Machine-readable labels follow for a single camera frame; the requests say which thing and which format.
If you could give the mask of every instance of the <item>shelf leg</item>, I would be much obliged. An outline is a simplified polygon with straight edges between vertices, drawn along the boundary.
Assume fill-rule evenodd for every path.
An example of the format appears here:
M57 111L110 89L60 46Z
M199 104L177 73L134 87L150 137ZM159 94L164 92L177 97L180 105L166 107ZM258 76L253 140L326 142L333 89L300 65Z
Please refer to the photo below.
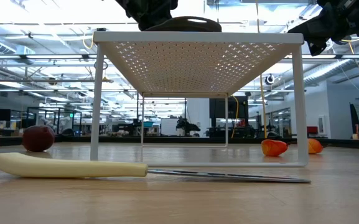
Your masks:
M103 60L104 55L100 44L98 44L98 53L96 56L95 88L93 90L93 111L92 111L92 130L91 130L91 160L98 160L99 145L99 124L100 124L100 101L102 94L103 78Z
M144 143L143 143L143 129L144 129L144 95L142 96L142 127L141 127L141 144L142 144L142 147L144 146Z
M225 147L229 145L229 125L228 125L228 95L225 96Z
M298 163L306 166L309 155L301 46L297 47L292 53L292 70L294 76L294 100L296 104Z

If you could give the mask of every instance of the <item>ceiling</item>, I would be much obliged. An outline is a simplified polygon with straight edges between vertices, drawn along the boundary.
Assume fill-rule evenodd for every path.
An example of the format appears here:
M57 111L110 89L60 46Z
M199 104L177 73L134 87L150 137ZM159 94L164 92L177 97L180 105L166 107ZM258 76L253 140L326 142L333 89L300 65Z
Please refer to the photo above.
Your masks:
M219 10L210 0L180 0L179 6L172 11L174 17L200 16L213 20L219 20L223 32L257 32L257 18L260 19L261 32L286 32L288 28L301 23L300 13L306 8L309 17L319 13L319 6L309 6L309 1L281 0L259 1L258 16L254 1L222 0ZM96 47L90 47L91 35L96 28L104 27L115 31L138 31L138 25L132 18L126 16L125 11L114 0L0 0L0 43L14 49L16 54L95 54ZM348 52L347 46L333 44L329 46L327 53L332 54ZM9 71L9 74L0 72L1 79L48 79L63 80L92 80L95 69L95 60L33 60L30 64L18 63L15 60L0 60L0 68ZM122 118L136 117L136 93L131 84L122 74L107 61L108 68L104 76L110 82L104 82L103 88L117 90L103 92L105 101L105 113ZM305 63L307 71L317 64ZM277 63L264 72L264 76L273 74L283 77L292 73L290 63ZM22 83L26 88L43 88L52 90L68 89L93 89L92 82L65 82L57 85L48 83ZM259 80L247 84L243 89L259 89ZM79 94L78 92L59 93L54 97L66 98L67 101L57 101L51 98L52 103L92 103L92 93ZM34 97L44 98L52 96L51 93L37 93ZM251 99L258 99L254 94ZM184 110L184 99L155 99L147 109L148 115L156 117L168 117L180 115ZM88 107L79 108L84 112L90 112Z

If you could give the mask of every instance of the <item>cream knife handle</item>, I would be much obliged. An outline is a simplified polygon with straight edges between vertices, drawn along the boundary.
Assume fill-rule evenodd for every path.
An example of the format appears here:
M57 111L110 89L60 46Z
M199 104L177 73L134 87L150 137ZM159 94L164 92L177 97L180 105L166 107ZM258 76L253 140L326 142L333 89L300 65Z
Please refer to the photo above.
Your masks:
M0 153L0 170L21 177L145 177L146 164L106 161L74 161Z

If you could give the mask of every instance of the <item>wooden surface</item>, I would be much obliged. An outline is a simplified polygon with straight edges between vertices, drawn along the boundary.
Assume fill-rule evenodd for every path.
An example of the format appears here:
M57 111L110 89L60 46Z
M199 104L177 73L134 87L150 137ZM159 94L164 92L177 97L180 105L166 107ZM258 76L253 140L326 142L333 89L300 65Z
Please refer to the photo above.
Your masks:
M100 144L99 157L136 161L140 149L138 144ZM172 161L206 155L211 158L203 159L211 161L261 159L258 145L200 150L151 149L143 156ZM0 147L0 152L12 151L24 149ZM293 158L293 153L290 149L282 159ZM31 155L88 159L89 144L60 143L48 152ZM229 182L155 174L146 178L24 179L0 172L0 223L359 223L359 149L328 147L321 155L311 155L306 168L186 169L297 175L312 183Z

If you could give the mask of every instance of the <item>perforated metal shelf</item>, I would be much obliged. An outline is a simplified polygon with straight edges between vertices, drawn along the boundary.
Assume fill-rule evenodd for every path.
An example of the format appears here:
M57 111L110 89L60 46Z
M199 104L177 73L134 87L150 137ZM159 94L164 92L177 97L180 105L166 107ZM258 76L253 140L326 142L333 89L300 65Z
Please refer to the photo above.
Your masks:
M301 34L95 32L142 95L231 95L304 43Z

